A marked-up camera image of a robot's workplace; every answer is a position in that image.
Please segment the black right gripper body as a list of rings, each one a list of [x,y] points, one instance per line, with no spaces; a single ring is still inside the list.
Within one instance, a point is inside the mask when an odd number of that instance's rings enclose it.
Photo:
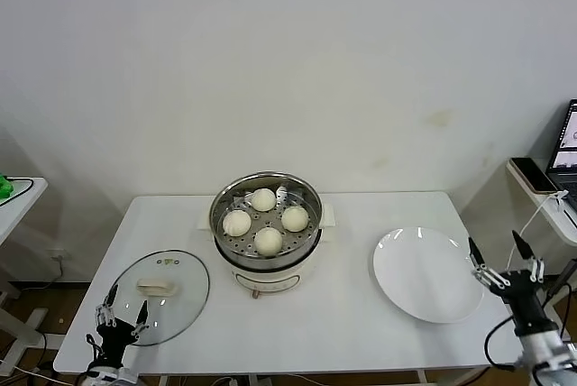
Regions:
[[[509,305],[516,336],[528,336],[557,331],[558,325],[550,319],[537,297],[541,284],[531,280],[528,270],[506,273],[509,285],[491,283],[490,292]]]

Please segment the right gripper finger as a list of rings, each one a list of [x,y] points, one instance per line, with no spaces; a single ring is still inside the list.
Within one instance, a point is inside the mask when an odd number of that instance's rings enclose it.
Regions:
[[[485,263],[480,249],[471,237],[468,238],[468,243],[473,276],[488,289],[505,289],[505,279]]]
[[[513,230],[512,235],[519,255],[529,271],[529,279],[531,281],[543,281],[545,272],[544,261],[536,257],[530,244],[517,231]]]

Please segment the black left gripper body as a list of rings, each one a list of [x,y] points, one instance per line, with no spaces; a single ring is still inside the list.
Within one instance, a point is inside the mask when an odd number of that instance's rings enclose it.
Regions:
[[[102,324],[96,327],[102,338],[102,353],[96,358],[96,366],[123,367],[124,352],[128,345],[137,341],[135,327],[123,320],[116,320],[114,326]]]

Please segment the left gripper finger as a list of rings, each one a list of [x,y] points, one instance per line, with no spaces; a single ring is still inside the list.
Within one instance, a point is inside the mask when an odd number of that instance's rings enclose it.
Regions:
[[[149,315],[148,301],[144,300],[139,310],[138,316],[136,318],[136,325],[134,326],[134,329],[132,331],[133,336],[139,336],[142,331],[144,331],[149,327],[147,323],[148,315]]]
[[[113,304],[118,291],[118,285],[114,284],[106,294],[102,304],[96,307],[96,325],[115,327],[115,315]]]

